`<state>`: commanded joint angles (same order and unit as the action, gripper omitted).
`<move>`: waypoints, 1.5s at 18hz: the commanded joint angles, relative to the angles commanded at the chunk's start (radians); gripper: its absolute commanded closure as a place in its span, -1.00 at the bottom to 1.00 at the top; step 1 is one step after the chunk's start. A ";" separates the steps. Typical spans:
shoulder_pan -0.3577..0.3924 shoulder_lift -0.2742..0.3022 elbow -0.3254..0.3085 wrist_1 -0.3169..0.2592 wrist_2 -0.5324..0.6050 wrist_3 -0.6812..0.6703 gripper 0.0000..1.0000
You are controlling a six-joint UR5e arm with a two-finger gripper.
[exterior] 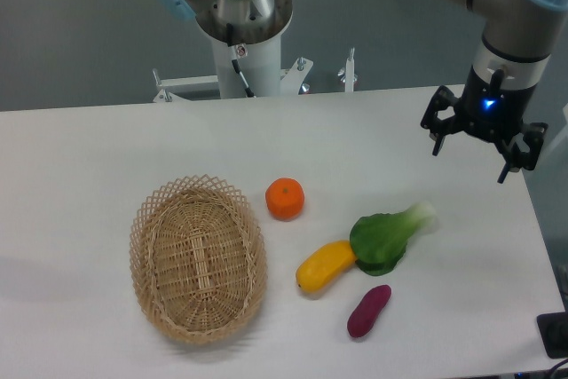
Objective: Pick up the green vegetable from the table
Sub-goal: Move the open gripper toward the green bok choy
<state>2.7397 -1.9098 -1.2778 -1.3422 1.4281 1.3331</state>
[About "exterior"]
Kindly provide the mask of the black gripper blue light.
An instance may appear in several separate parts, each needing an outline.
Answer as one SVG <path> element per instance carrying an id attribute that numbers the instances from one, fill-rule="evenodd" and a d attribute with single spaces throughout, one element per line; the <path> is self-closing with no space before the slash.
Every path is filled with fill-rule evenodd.
<path id="1" fill-rule="evenodd" d="M 492 86 L 472 67 L 460 98 L 445 85 L 437 88 L 422 117 L 421 127 L 434 141 L 434 156 L 438 156 L 446 136 L 461 132 L 462 125 L 470 136 L 484 141 L 498 140 L 496 148 L 505 163 L 497 182 L 503 184 L 510 172 L 536 168 L 548 125 L 544 122 L 522 125 L 534 86 L 505 90 L 504 78 L 499 77 L 498 83 L 499 86 Z M 517 134 L 522 137 L 522 145 L 514 138 Z"/>

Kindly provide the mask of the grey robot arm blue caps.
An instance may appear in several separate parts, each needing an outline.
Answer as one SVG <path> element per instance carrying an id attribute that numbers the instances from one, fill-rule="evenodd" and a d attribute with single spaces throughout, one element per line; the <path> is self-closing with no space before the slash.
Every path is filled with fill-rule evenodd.
<path id="1" fill-rule="evenodd" d="M 305 61 L 280 71 L 291 0 L 160 1 L 178 19 L 195 21 L 211 41 L 223 98 L 298 93 Z M 547 125 L 525 122 L 524 113 L 567 21 L 567 0 L 453 1 L 484 17 L 485 28 L 461 96 L 438 88 L 421 125 L 437 146 L 458 132 L 493 144 L 504 173 L 533 170 Z"/>

